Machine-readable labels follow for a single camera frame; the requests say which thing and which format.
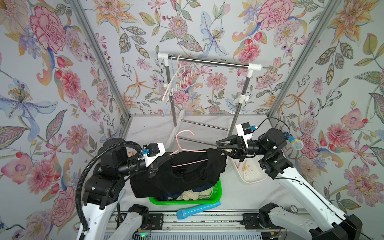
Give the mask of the tan wooden clothespin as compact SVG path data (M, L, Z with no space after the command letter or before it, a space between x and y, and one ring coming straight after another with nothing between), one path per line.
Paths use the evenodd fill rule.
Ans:
M242 171L245 172L248 168L249 167L247 165L247 162L244 162L243 167L242 167Z

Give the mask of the black shorts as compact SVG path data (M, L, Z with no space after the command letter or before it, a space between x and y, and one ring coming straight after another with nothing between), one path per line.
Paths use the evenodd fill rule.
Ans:
M227 156L215 149L180 152L162 164L153 178L141 173L130 179L136 198L158 198L165 193L215 186L225 171Z

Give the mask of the navy blue shorts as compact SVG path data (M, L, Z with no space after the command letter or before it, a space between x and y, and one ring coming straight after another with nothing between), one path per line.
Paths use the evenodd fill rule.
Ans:
M212 187L213 186L211 186L211 185L207 185L207 186L204 186L204 187L198 187L198 188L192 189L192 191L194 191L194 192L202 192L202 191L211 189ZM156 200L158 200L158 201L172 201L172 200L176 200L176 198L179 197L182 193L183 192L165 193L161 197L156 198Z

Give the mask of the beige shorts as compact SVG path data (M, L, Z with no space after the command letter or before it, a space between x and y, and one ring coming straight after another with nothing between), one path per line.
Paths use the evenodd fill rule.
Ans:
M194 192L192 190L184 191L179 197L176 198L177 201L197 201L197 200L207 200L213 194L213 188L202 191Z

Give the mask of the white hanger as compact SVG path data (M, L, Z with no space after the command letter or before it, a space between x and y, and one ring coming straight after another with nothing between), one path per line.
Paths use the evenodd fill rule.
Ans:
M163 102L171 102L172 97L183 85L187 85L190 80L193 80L197 74L197 70L191 70L187 73L187 67L180 63L181 55L178 55L176 61L178 69L171 77L169 83L164 83L165 92L162 97Z

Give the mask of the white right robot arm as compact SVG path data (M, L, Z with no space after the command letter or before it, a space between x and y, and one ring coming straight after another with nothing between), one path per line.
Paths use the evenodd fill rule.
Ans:
M269 203L259 209L257 224L263 229L281 227L306 240L358 240L362 221L356 215L346 215L319 194L284 157L282 149L290 134L269 129L253 140L254 127L238 125L238 133L216 141L217 149L241 162L246 157L262 156L261 169L283 186L305 208L312 219L290 213L277 204Z

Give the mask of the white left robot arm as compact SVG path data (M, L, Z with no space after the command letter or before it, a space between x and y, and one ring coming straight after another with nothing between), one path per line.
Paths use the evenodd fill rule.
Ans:
M138 143L121 138L107 140L87 164L76 188L76 211L81 221L79 240L101 239L118 205L120 192L132 177L152 178L172 159L163 144Z

